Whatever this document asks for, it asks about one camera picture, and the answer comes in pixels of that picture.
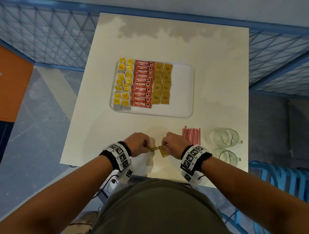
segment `blue chair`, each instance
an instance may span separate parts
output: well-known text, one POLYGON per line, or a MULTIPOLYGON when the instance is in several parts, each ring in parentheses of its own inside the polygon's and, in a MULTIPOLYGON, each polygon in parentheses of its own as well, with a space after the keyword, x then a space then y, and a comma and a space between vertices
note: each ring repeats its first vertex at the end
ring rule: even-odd
MULTIPOLYGON (((309 203, 309 172, 303 170, 285 169, 258 161, 252 161, 249 163, 249 167, 261 170, 260 178, 262 180, 269 182, 271 185, 274 185, 277 188, 286 191, 293 196, 297 196, 299 199, 309 203)), ((233 218, 228 217, 220 211, 219 213, 241 234, 248 234, 246 230, 240 226, 240 211, 236 209, 233 218)), ((254 223, 253 227, 256 234, 269 234, 267 230, 263 229, 257 223, 254 223)))

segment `gray shirt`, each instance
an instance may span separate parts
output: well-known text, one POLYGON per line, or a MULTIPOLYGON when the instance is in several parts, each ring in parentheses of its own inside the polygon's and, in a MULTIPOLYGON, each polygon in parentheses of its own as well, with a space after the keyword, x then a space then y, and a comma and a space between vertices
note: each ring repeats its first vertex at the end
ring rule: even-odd
POLYGON ((150 179, 113 193, 91 234, 231 234, 211 201, 185 185, 150 179))

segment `forearm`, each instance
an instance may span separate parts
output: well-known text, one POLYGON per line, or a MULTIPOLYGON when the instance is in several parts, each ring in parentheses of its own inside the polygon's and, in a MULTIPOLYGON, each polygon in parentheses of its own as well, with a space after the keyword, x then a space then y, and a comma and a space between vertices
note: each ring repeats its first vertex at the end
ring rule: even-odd
POLYGON ((47 187, 0 222, 7 233, 60 233, 88 204, 113 168, 98 156, 47 187))
POLYGON ((201 169, 236 208, 271 233, 305 233, 307 203, 214 157, 201 169))

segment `white tray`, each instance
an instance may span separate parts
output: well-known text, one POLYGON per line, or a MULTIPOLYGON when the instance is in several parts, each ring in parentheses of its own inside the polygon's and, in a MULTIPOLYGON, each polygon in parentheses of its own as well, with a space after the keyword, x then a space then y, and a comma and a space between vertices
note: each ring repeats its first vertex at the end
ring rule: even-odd
MULTIPOLYGON (((171 90, 170 90, 170 104, 153 104, 151 108, 131 106, 131 110, 114 110, 116 112, 125 112, 133 114, 144 115, 160 115, 170 117, 188 118, 192 114, 193 108, 193 83, 194 83, 194 69, 192 66, 181 63, 173 64, 173 70, 171 73, 171 90)), ((111 91, 111 98, 109 106, 113 107, 113 89, 116 82, 116 74, 119 62, 116 64, 114 82, 111 91)))

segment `bundle of straws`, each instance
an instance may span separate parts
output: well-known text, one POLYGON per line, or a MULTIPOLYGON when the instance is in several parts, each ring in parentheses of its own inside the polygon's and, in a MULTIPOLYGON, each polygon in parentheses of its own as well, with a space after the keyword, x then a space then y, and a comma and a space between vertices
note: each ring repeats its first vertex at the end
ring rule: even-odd
POLYGON ((182 136, 185 137, 192 145, 201 144, 201 129, 187 128, 182 129, 182 136))

